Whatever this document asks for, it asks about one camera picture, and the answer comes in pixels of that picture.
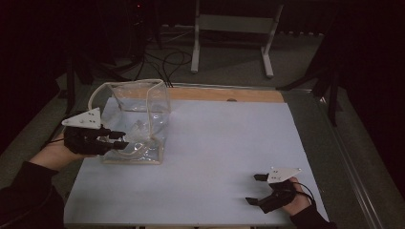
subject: white tabletop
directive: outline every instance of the white tabletop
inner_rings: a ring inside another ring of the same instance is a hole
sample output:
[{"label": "white tabletop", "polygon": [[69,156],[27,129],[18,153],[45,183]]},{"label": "white tabletop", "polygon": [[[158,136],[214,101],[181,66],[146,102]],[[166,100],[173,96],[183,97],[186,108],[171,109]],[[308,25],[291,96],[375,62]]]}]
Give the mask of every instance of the white tabletop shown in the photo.
[{"label": "white tabletop", "polygon": [[290,224],[245,198],[271,194],[253,175],[301,168],[298,179],[328,218],[286,103],[172,100],[161,165],[86,158],[65,207],[66,224],[231,226]]}]

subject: clear plastic bag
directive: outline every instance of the clear plastic bag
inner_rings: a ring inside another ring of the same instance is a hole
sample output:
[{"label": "clear plastic bag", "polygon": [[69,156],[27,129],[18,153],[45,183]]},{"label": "clear plastic bag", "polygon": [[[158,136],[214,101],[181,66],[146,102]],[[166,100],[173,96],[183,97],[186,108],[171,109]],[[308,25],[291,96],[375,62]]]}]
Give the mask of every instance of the clear plastic bag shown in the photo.
[{"label": "clear plastic bag", "polygon": [[[124,140],[129,142],[124,150],[112,150],[102,156],[103,163],[162,163],[171,112],[162,80],[104,83],[92,94],[89,110],[95,104],[102,111],[101,124],[112,131],[124,132]],[[114,142],[108,137],[99,140]]]}]

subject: dark background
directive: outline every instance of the dark background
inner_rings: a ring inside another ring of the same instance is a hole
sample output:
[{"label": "dark background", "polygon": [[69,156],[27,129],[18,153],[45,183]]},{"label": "dark background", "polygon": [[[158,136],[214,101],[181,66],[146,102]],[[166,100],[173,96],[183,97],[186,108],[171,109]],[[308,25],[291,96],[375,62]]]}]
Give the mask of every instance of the dark background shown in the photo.
[{"label": "dark background", "polygon": [[[202,11],[208,13],[262,16],[273,9],[268,1],[203,2]],[[161,24],[194,24],[194,1],[157,3]],[[102,19],[106,15],[100,15],[97,4],[96,0],[3,1],[0,73],[5,92],[0,152],[57,95],[54,80],[66,71],[66,39],[98,61],[108,62],[113,52],[117,52],[118,48],[112,47],[107,39]],[[339,62],[340,86],[348,91],[402,195],[405,194],[405,184],[400,182],[405,164],[404,15],[404,4],[394,0],[288,2],[278,28],[278,32],[291,31],[298,37],[300,32],[326,34],[309,73],[329,65],[330,61]]]}]

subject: white bracket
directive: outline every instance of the white bracket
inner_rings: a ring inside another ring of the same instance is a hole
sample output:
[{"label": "white bracket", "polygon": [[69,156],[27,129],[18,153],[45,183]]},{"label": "white bracket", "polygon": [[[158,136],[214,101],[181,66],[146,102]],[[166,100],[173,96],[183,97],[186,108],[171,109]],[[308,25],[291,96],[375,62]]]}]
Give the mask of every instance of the white bracket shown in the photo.
[{"label": "white bracket", "polygon": [[268,173],[267,182],[268,183],[278,183],[283,182],[295,175],[301,173],[299,168],[274,168],[271,167],[271,171]]},{"label": "white bracket", "polygon": [[88,129],[100,129],[101,128],[100,109],[95,108],[92,109],[91,111],[67,118],[62,121],[62,125]]}]

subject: white metal frame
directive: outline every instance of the white metal frame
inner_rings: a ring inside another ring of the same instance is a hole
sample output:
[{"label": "white metal frame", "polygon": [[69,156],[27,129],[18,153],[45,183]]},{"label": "white metal frame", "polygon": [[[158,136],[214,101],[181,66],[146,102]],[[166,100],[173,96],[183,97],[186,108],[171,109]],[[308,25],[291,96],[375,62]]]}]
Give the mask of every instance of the white metal frame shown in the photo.
[{"label": "white metal frame", "polygon": [[267,43],[261,48],[261,53],[263,63],[265,65],[266,76],[271,78],[274,73],[273,69],[271,68],[268,52],[277,30],[282,10],[283,5],[279,5],[275,15],[272,18],[200,14],[200,0],[196,0],[196,20],[194,28],[195,36],[191,72],[197,73],[199,71],[200,30],[256,32],[268,34]]}]

